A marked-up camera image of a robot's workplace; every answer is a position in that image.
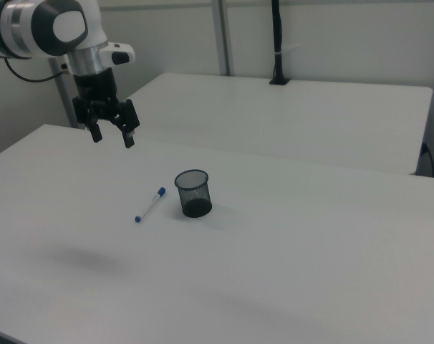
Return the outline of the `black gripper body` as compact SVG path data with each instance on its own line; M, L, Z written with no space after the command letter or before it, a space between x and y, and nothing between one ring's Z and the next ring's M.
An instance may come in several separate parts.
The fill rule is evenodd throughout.
M78 95L72 99L77 122L95 123L117 116L117 86L112 68L93 75L75 75Z

